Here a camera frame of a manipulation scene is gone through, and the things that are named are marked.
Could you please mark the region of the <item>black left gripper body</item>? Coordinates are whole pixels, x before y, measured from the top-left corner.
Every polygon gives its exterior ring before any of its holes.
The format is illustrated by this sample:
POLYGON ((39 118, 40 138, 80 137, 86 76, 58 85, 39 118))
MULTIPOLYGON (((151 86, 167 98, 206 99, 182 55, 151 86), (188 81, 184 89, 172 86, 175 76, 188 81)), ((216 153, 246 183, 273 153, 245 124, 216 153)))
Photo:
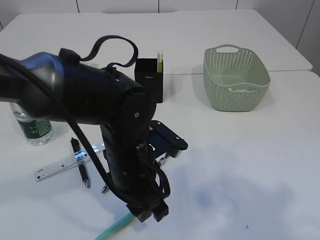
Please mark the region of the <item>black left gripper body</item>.
POLYGON ((165 202, 170 195, 169 180, 152 157, 153 146, 142 141, 127 148, 118 140, 107 139, 104 145, 109 168, 107 185, 129 210, 152 212, 161 201, 165 202))

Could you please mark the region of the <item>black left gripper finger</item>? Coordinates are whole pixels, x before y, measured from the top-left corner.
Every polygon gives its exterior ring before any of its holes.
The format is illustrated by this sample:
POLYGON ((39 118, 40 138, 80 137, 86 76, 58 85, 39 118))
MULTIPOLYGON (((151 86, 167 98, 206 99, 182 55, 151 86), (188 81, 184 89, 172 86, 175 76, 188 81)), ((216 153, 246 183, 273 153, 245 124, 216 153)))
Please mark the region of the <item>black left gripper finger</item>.
POLYGON ((164 201, 161 201, 157 207, 152 209, 152 214, 154 219, 160 222, 169 214, 169 207, 164 201))
POLYGON ((152 212, 150 210, 142 210, 140 208, 131 209, 130 212, 141 222, 143 223, 147 220, 151 215, 152 212))

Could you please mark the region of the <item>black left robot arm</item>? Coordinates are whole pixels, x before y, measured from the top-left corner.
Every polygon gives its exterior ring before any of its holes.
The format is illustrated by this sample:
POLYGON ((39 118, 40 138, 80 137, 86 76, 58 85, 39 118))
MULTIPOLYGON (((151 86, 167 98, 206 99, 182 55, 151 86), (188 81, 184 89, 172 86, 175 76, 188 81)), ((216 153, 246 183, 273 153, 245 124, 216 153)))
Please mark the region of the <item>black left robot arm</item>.
POLYGON ((0 57, 0 99, 33 119, 67 122, 111 192, 141 222, 169 214, 169 180, 156 162, 174 133, 153 119, 156 104, 130 77, 84 65, 62 49, 24 60, 0 57))

